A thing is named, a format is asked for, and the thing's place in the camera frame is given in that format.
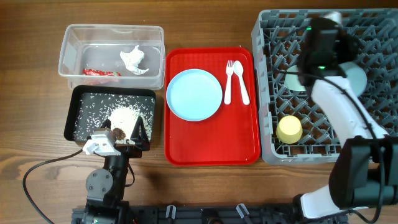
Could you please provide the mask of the pile of white rice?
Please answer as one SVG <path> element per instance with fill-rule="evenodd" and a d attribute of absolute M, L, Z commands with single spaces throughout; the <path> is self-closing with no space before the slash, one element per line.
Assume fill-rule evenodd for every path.
<path fill-rule="evenodd" d="M 109 120 L 111 122 L 111 129 L 118 128 L 122 130 L 127 137 L 129 137 L 136 125 L 138 115 L 135 110 L 129 107 L 120 107 L 112 110 Z"/>

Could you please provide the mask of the light blue bowl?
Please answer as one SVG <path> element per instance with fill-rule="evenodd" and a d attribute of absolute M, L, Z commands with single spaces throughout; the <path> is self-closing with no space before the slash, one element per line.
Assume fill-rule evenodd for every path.
<path fill-rule="evenodd" d="M 360 96 L 368 84 L 365 71 L 354 62 L 341 63 L 339 66 L 345 72 L 355 95 Z"/>

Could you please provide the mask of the light green bowl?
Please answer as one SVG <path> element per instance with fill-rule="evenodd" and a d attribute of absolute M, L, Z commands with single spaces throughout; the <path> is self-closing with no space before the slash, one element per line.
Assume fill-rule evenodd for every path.
<path fill-rule="evenodd" d="M 296 65 L 288 68 L 286 70 L 288 74 L 285 75 L 284 85 L 291 91 L 305 91 L 305 87 L 299 82 L 298 75 L 293 74 L 293 72 L 298 72 Z"/>

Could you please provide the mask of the red snack wrapper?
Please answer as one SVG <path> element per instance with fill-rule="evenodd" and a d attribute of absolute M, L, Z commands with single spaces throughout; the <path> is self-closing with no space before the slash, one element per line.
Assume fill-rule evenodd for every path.
<path fill-rule="evenodd" d="M 85 68 L 82 70 L 82 75 L 85 76 L 95 76 L 95 77 L 120 77 L 121 74 L 119 72 L 110 72 L 110 71 L 102 71 L 95 69 Z"/>

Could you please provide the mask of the light blue plate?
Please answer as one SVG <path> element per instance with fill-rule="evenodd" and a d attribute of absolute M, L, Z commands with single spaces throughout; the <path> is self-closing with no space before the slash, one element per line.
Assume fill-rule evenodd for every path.
<path fill-rule="evenodd" d="M 223 101 L 223 90 L 210 72 L 188 69 L 171 79 L 166 89 L 166 101 L 178 118 L 203 121 L 218 111 Z"/>

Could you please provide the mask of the white napkin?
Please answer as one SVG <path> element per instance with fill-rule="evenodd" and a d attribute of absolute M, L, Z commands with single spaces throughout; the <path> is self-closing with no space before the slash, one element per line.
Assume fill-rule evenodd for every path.
<path fill-rule="evenodd" d="M 142 75 L 149 71 L 149 69 L 140 69 L 139 64 L 145 57 L 145 53 L 136 45 L 131 52 L 120 52 L 120 58 L 124 62 L 125 68 L 135 75 Z"/>

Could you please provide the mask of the white plastic spoon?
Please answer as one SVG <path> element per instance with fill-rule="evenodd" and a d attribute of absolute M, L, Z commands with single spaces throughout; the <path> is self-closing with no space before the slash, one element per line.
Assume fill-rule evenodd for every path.
<path fill-rule="evenodd" d="M 249 105 L 250 99 L 249 99 L 248 91 L 246 89 L 246 85 L 245 85 L 244 79 L 243 79 L 244 69 L 243 69 L 242 63 L 240 61 L 236 60 L 233 63 L 233 70 L 239 79 L 239 86 L 240 86 L 242 101 L 245 105 Z"/>

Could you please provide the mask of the yellow cup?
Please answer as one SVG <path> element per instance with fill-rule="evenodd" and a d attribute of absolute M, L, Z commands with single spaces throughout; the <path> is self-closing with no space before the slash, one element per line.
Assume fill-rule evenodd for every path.
<path fill-rule="evenodd" d="M 284 116 L 277 125 L 276 135 L 280 141 L 286 144 L 298 142 L 303 133 L 300 120 L 295 116 Z"/>

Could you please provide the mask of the white plastic fork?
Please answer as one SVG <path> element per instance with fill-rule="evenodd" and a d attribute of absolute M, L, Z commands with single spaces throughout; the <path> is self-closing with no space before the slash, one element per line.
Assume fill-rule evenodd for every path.
<path fill-rule="evenodd" d="M 225 92 L 224 92 L 224 104 L 226 104 L 226 105 L 229 105 L 231 103 L 231 79 L 232 79 L 233 73 L 234 73 L 233 61 L 228 60 L 227 65 L 226 65 L 227 80 L 226 80 L 226 87 L 225 87 Z"/>

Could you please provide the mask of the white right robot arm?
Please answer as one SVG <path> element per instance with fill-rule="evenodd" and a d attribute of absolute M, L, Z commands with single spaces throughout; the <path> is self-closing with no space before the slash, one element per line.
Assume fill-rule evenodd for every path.
<path fill-rule="evenodd" d="M 328 185 L 300 197 L 302 215 L 321 219 L 397 203 L 397 138 L 376 123 L 353 87 L 364 70 L 356 41 L 338 29 L 312 28 L 298 57 L 298 79 L 325 113 L 341 143 Z"/>

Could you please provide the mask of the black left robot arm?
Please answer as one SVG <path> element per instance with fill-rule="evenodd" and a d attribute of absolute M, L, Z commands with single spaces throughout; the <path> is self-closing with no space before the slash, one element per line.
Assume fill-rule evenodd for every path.
<path fill-rule="evenodd" d="M 142 157 L 142 152 L 150 149 L 141 117 L 137 118 L 129 139 L 133 142 L 132 145 L 117 146 L 117 138 L 108 119 L 88 137 L 83 151 L 88 155 L 103 157 L 104 166 L 87 177 L 85 209 L 80 218 L 75 218 L 75 223 L 134 223 L 134 212 L 123 197 L 127 173 L 132 170 L 129 160 Z"/>

